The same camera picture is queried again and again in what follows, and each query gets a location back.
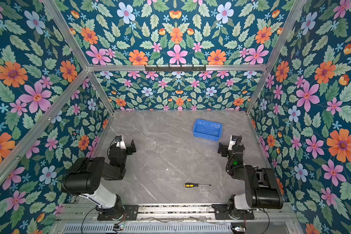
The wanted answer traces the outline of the yellow black handled screwdriver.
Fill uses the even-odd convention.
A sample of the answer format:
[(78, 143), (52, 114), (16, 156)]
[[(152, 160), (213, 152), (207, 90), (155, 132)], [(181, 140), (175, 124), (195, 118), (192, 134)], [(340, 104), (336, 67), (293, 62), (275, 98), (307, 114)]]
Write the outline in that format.
[(184, 183), (185, 188), (195, 188), (195, 187), (203, 187), (203, 186), (211, 186), (210, 184), (200, 184), (200, 183)]

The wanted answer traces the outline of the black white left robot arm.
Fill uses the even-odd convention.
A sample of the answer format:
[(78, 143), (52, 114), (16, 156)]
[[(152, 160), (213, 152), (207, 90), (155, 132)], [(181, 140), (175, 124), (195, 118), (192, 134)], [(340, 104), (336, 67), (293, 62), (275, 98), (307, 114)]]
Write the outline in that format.
[(104, 157), (78, 159), (63, 177), (62, 191), (95, 203), (96, 210), (104, 217), (123, 219), (125, 208), (121, 197), (110, 192), (101, 181), (123, 180), (127, 157), (135, 152), (133, 140), (126, 146), (122, 136), (116, 136), (107, 150), (109, 163)]

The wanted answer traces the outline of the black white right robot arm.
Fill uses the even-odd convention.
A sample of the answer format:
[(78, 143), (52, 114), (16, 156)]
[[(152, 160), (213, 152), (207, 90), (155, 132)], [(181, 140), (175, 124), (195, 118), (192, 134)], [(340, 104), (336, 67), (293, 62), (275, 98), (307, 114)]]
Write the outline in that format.
[(227, 158), (225, 167), (227, 175), (244, 182), (244, 193), (232, 195), (227, 209), (232, 219), (246, 217), (253, 209), (283, 208), (283, 195), (277, 178), (271, 168), (259, 168), (243, 162), (245, 147), (240, 143), (233, 145), (219, 144), (217, 153)]

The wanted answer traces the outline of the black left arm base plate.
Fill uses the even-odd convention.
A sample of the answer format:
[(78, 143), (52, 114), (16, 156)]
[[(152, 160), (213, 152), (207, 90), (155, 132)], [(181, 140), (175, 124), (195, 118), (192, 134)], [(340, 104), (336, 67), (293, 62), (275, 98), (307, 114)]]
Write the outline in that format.
[(119, 205), (110, 209), (99, 209), (98, 221), (133, 221), (138, 215), (138, 205)]

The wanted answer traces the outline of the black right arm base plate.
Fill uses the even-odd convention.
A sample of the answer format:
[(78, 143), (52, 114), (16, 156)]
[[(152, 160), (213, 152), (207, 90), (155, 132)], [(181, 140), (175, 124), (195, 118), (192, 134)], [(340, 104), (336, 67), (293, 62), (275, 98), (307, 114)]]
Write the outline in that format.
[(228, 204), (213, 204), (216, 220), (254, 220), (253, 211), (237, 210)]

